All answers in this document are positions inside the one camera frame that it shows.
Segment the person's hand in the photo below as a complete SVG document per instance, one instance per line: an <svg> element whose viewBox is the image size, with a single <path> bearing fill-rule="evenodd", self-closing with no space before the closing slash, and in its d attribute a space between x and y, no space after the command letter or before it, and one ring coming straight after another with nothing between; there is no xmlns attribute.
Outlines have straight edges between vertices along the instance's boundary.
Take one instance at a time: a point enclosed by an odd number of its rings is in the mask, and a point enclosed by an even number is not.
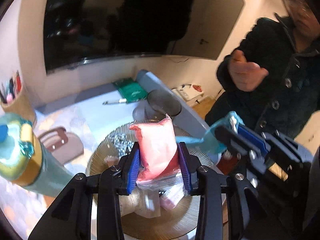
<svg viewBox="0 0 320 240"><path fill-rule="evenodd" d="M244 92L252 92L268 76L265 68L261 68L254 62L247 62L241 50L232 52L228 72L235 86Z"/></svg>

